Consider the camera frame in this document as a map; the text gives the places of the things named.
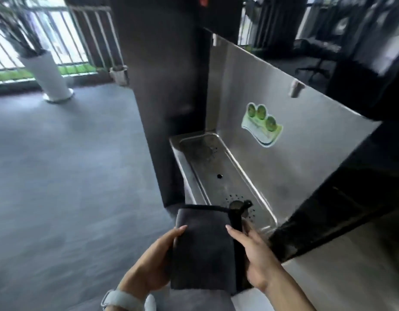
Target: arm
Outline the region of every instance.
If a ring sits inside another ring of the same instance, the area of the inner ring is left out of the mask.
[[[248,227],[244,233],[226,226],[241,243],[250,261],[247,279],[270,300],[276,311],[316,311],[295,280],[284,270],[259,234]]]
[[[156,240],[140,257],[132,268],[126,272],[117,289],[130,293],[144,302],[150,292],[159,290],[169,282],[165,272],[166,252],[174,239],[184,233],[187,226],[174,228]],[[108,306],[106,311],[127,311],[117,306]]]

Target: stainless steel basin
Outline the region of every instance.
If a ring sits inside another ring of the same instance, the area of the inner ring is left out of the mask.
[[[268,203],[256,191],[217,134],[171,139],[171,145],[185,185],[190,187],[191,192],[202,195],[193,197],[196,204],[236,208],[240,204],[238,201],[250,200],[253,206],[244,217],[264,234],[276,228],[276,219]]]

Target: person's right hand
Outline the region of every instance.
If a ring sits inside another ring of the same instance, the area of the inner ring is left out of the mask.
[[[247,235],[229,225],[226,225],[226,228],[229,235],[241,243],[246,250],[250,262],[247,268],[247,279],[250,284],[266,293],[270,281],[283,267],[257,231],[250,224],[247,223],[247,225]]]

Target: white shoe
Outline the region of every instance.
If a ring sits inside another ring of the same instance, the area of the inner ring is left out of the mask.
[[[156,302],[153,294],[149,294],[145,300],[145,311],[156,311]]]

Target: green grass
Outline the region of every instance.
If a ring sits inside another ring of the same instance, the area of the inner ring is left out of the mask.
[[[62,75],[66,74],[79,74],[79,73],[88,73],[88,72],[96,72],[96,68],[88,63],[79,64],[79,65],[68,65],[68,66],[59,66],[58,69]],[[28,72],[25,68],[20,68],[19,71],[0,71],[0,81],[9,81],[16,79],[28,79],[33,78],[32,74]]]

